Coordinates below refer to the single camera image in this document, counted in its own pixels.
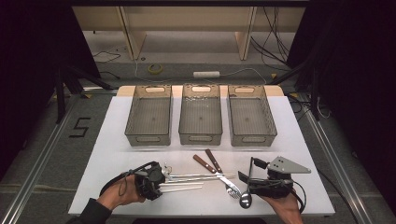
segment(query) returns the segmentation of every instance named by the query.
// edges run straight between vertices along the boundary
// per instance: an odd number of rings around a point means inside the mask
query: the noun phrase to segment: gray carpet
[[[165,64],[163,73],[155,77],[147,72],[146,69],[148,66],[148,64],[140,63],[137,74],[140,77],[150,78],[151,80],[178,79],[169,81],[171,84],[184,83],[185,81],[180,80],[181,78],[191,78],[192,72],[198,70],[217,70],[222,74],[229,74],[242,68],[253,67],[268,81],[271,79],[270,75],[275,72],[274,69],[266,68],[262,65]],[[150,82],[138,80],[134,77],[134,64],[99,63],[98,68],[100,71],[108,71],[120,76],[120,79],[115,79],[113,76],[103,74],[102,80],[114,86],[150,84]],[[253,71],[244,71],[243,73],[229,77],[222,77],[217,80],[213,79],[213,81],[218,83],[262,84],[260,77]],[[84,86],[92,86],[92,84],[86,80],[81,80],[81,82]],[[292,90],[292,79],[282,83],[281,87],[284,92]],[[78,99],[70,120],[66,124],[64,132],[37,183],[39,185],[55,187],[56,191],[36,190],[23,209],[18,223],[65,223],[66,220],[70,218],[67,211],[73,201],[75,194],[73,190],[77,189],[79,180],[91,156],[96,137],[99,134],[111,97],[111,94],[94,94],[91,98]],[[82,120],[80,123],[81,125],[89,127],[89,129],[83,138],[70,138],[70,135],[81,134],[82,132],[82,130],[73,129],[78,118],[91,118]],[[299,120],[299,125],[316,166],[339,187],[332,172],[332,168],[321,149],[318,139],[312,131],[306,115],[300,112],[296,114],[296,118],[301,118]],[[18,188],[7,187],[7,185],[23,183],[29,170],[33,167],[39,152],[46,144],[47,138],[53,130],[55,120],[56,103],[51,102],[48,108],[44,109],[43,116],[37,122],[35,131],[32,132],[26,149],[20,153],[1,181],[3,185],[0,191],[1,216],[7,210],[7,207],[18,190]],[[346,167],[347,173],[359,195],[363,198],[373,222],[396,223],[395,216],[391,213],[375,185],[362,168],[359,159],[351,155],[347,140],[342,130],[337,125],[336,120],[333,118],[322,119],[321,124],[325,128],[343,165]],[[327,180],[322,178],[322,182],[330,195],[336,213],[331,217],[304,217],[304,223],[353,223],[352,216],[341,200],[341,197]],[[267,223],[280,223],[277,217],[265,217],[264,220]],[[132,221],[133,219],[129,217],[112,217],[108,223],[132,223]]]

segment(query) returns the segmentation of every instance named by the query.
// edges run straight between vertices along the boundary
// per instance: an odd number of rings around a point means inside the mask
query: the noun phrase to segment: table
[[[125,92],[131,92],[132,89],[121,88],[121,92],[125,95]],[[204,152],[208,146],[182,146],[179,143],[177,130],[182,86],[173,86],[172,89],[174,102],[171,145],[169,147],[131,147],[123,132],[129,116],[132,97],[115,96],[112,99],[84,176],[70,207],[70,214],[80,214],[89,198],[97,198],[100,189],[109,179],[149,161],[158,161],[160,165],[164,165],[166,162],[167,165],[172,166],[172,174],[208,174],[208,171],[192,158],[194,154],[198,154],[208,160]],[[224,94],[226,92],[227,87],[221,86],[223,125],[221,144],[209,147],[223,171],[236,175],[237,171],[247,174],[250,157],[272,161],[276,156],[283,156],[296,161],[312,170],[311,174],[292,175],[295,181],[303,185],[306,192],[307,205],[304,213],[316,216],[334,214],[332,204],[320,181],[287,97],[268,97],[278,132],[278,136],[270,147],[232,147],[226,94]],[[266,171],[256,167],[253,169],[253,175],[265,178]],[[246,189],[246,185],[238,178],[234,178],[232,181],[241,190]],[[302,191],[298,187],[295,188],[297,193],[303,197]],[[206,181],[202,189],[164,193],[154,201],[120,206],[113,212],[113,215],[133,217],[262,217],[274,214],[270,205],[257,195],[253,195],[252,206],[249,209],[243,209],[238,200],[231,198],[226,193],[224,184],[219,180]]]

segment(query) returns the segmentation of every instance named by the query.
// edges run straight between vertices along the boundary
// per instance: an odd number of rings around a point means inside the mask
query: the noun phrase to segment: spoon
[[[241,207],[243,207],[243,208],[249,208],[251,206],[251,202],[252,202],[251,194],[249,191],[249,180],[251,177],[251,164],[252,163],[253,163],[253,157],[250,158],[250,168],[248,171],[247,190],[242,193],[242,196],[239,199],[239,205],[241,205]]]

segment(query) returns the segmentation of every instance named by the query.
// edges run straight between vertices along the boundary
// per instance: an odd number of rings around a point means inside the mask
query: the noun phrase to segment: hand
[[[291,193],[285,198],[273,199],[260,196],[267,201],[274,209],[276,214],[286,224],[303,223],[300,210],[298,208],[297,199]]]
[[[129,203],[143,203],[146,198],[139,195],[134,185],[134,175],[128,175],[125,179],[121,179],[110,186],[96,201],[101,203],[109,210],[114,210],[119,205]]]

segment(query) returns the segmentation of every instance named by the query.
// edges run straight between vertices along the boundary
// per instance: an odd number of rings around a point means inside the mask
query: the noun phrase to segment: power strip
[[[195,78],[208,78],[208,77],[220,77],[219,71],[211,71],[211,72],[194,72]]]

